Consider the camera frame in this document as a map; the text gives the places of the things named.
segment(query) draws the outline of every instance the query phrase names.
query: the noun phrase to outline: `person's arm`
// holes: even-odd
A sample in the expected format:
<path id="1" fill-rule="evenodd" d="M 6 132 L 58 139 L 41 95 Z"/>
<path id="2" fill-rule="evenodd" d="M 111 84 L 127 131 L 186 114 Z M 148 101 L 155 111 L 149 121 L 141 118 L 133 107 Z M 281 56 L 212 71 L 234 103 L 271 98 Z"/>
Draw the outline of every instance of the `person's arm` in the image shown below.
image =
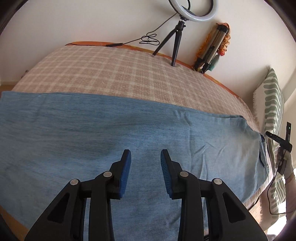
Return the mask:
<path id="1" fill-rule="evenodd" d="M 276 164 L 277 166 L 279 165 L 279 162 L 283 154 L 285 155 L 284 159 L 287 160 L 286 168 L 284 170 L 284 178 L 286 180 L 286 218 L 288 221 L 293 215 L 292 212 L 296 209 L 296 180 L 293 172 L 294 167 L 292 164 L 292 155 L 290 152 L 285 151 L 282 147 L 280 147 L 278 149 Z"/>

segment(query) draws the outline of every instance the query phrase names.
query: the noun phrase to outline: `blue gripper pad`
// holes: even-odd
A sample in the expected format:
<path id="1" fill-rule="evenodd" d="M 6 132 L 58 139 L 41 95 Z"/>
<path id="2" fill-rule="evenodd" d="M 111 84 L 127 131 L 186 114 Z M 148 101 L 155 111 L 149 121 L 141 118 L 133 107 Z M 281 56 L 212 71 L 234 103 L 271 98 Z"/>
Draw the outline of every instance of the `blue gripper pad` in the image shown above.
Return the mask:
<path id="1" fill-rule="evenodd" d="M 165 161 L 165 156 L 163 153 L 164 150 L 161 151 L 160 153 L 160 164 L 161 164 L 161 169 L 163 170 L 163 178 L 165 180 L 165 188 L 167 190 L 168 195 L 170 198 L 172 198 L 173 194 L 173 189 L 172 189 L 172 179 L 168 170 L 168 165 Z"/>
<path id="2" fill-rule="evenodd" d="M 122 196 L 124 195 L 125 191 L 126 191 L 126 184 L 128 182 L 128 174 L 129 174 L 129 170 L 131 167 L 131 151 L 130 150 L 125 150 L 128 152 L 126 158 L 123 160 L 124 166 L 122 169 L 122 173 L 120 176 L 120 184 L 119 184 L 119 197 L 122 198 Z"/>

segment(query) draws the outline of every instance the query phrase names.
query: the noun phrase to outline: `tripod leg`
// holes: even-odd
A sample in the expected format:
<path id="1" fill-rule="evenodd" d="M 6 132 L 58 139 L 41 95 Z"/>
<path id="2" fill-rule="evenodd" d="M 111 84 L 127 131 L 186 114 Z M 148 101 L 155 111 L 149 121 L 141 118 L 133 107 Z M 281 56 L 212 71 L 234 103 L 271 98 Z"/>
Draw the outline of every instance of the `tripod leg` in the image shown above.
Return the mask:
<path id="1" fill-rule="evenodd" d="M 174 51 L 173 51 L 173 56 L 172 56 L 172 63 L 171 63 L 171 66 L 173 66 L 173 67 L 175 66 L 175 62 L 177 59 L 177 54 L 178 54 L 178 50 L 179 50 L 179 46 L 180 46 L 180 42 L 181 42 L 181 37 L 182 37 L 182 32 L 177 31 L 176 37 L 175 37 Z"/>
<path id="2" fill-rule="evenodd" d="M 157 47 L 157 49 L 154 51 L 153 55 L 155 56 L 158 51 L 165 45 L 165 43 L 174 35 L 174 33 L 177 32 L 177 29 L 173 29 L 166 37 L 165 39 L 161 42 L 161 44 Z"/>

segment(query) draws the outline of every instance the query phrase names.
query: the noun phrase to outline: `silver screw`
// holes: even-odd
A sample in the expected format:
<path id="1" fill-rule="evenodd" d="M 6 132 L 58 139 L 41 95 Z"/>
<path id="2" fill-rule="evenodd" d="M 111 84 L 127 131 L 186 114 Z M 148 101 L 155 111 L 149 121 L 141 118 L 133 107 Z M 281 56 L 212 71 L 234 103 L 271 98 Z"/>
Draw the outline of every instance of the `silver screw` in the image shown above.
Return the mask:
<path id="1" fill-rule="evenodd" d="M 222 184 L 222 180 L 219 178 L 215 178 L 214 179 L 214 183 L 216 183 L 217 185 L 221 185 Z"/>
<path id="2" fill-rule="evenodd" d="M 181 177 L 187 177 L 189 174 L 188 174 L 188 172 L 186 172 L 186 171 L 182 171 L 182 172 L 180 172 L 180 176 Z"/>
<path id="3" fill-rule="evenodd" d="M 72 179 L 71 181 L 70 181 L 70 184 L 71 185 L 76 185 L 78 183 L 78 180 L 77 179 Z"/>
<path id="4" fill-rule="evenodd" d="M 112 176 L 112 172 L 104 172 L 104 177 L 111 177 Z"/>

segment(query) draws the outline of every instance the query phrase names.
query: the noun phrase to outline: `white glove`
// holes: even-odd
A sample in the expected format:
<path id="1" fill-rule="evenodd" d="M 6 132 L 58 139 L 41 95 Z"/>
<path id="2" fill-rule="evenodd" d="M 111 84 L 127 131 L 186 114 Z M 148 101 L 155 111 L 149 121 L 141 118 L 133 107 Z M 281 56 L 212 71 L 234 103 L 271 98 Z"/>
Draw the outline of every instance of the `white glove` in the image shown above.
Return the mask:
<path id="1" fill-rule="evenodd" d="M 283 147 L 278 148 L 278 153 L 276 155 L 276 167 L 279 166 L 279 163 L 281 161 L 281 157 L 283 156 L 284 153 L 285 153 L 284 160 L 287 160 L 287 164 L 286 164 L 286 167 L 285 167 L 285 170 L 284 170 L 284 177 L 287 180 L 291 176 L 291 174 L 293 173 L 294 167 L 293 167 L 293 164 L 292 164 L 292 155 L 291 155 L 291 153 L 284 150 Z"/>

